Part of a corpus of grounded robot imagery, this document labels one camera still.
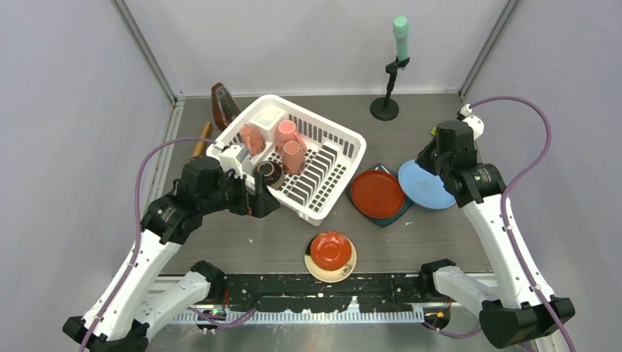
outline wooden rolling pin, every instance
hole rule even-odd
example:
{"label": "wooden rolling pin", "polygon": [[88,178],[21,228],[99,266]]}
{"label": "wooden rolling pin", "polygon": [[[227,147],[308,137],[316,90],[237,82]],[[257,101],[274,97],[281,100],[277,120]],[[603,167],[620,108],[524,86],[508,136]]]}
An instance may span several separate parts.
{"label": "wooden rolling pin", "polygon": [[[211,133],[212,133],[212,122],[208,122],[208,123],[205,124],[205,126],[203,126],[203,129],[202,129],[201,134],[199,135],[199,137],[201,137],[201,138],[210,138],[210,134]],[[199,156],[199,155],[205,154],[205,151],[207,149],[208,149],[208,143],[207,142],[198,141],[194,145],[194,149],[192,150],[192,154],[190,155],[190,159],[194,158],[195,156]]]}

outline green microphone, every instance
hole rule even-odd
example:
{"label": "green microphone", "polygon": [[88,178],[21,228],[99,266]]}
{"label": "green microphone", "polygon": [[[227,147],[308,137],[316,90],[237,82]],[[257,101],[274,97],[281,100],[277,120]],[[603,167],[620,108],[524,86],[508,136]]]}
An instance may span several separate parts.
{"label": "green microphone", "polygon": [[406,17],[400,16],[393,21],[393,36],[398,47],[398,61],[408,58],[408,33],[409,25]]}

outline white bin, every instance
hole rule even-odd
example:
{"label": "white bin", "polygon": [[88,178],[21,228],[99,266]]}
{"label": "white bin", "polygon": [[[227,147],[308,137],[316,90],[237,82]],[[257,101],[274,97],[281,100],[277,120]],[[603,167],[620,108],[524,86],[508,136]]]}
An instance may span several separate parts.
{"label": "white bin", "polygon": [[[307,166],[300,175],[286,175],[285,182],[272,194],[305,221],[319,226],[359,167],[367,144],[358,133],[334,123],[276,95],[264,95],[244,109],[216,139],[225,145],[242,144],[240,128],[252,124],[266,141],[266,149],[242,163],[246,187],[255,189],[252,172],[261,161],[276,161],[274,132],[279,122],[292,120],[307,145]],[[218,158],[220,150],[210,146],[207,155]]]}

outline pink cup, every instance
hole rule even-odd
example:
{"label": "pink cup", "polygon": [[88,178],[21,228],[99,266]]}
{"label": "pink cup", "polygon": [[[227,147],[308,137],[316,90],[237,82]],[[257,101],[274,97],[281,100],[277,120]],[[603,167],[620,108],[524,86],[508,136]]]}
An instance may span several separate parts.
{"label": "pink cup", "polygon": [[295,141],[285,143],[283,151],[283,171],[291,175],[298,175],[304,170],[304,151]]}
{"label": "pink cup", "polygon": [[249,148],[251,156],[261,153],[266,148],[266,141],[263,140],[261,133],[251,125],[240,128],[240,137]]}
{"label": "pink cup", "polygon": [[290,141],[294,141],[300,144],[300,146],[302,147],[303,153],[307,151],[307,145],[302,140],[302,137],[300,136],[300,133],[298,132],[298,128],[296,127],[296,124],[290,120],[283,121],[279,124],[279,127],[277,128],[277,133],[276,133],[276,141],[277,141],[276,150],[277,150],[277,153],[279,154],[283,154],[283,147],[285,146],[287,142],[290,142]]}

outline beige plate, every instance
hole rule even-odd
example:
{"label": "beige plate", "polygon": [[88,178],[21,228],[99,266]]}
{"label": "beige plate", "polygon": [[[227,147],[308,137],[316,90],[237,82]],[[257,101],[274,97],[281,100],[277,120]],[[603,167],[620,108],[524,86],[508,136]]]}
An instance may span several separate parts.
{"label": "beige plate", "polygon": [[311,275],[313,275],[316,279],[320,281],[328,283],[339,282],[350,276],[350,274],[352,274],[352,271],[354,271],[354,266],[356,265],[356,250],[354,249],[352,241],[350,241],[349,239],[348,241],[350,242],[350,247],[352,248],[352,255],[350,256],[350,260],[338,270],[324,270],[320,268],[317,264],[315,264],[310,255],[305,254],[304,264],[307,266],[307,270],[309,270]]}

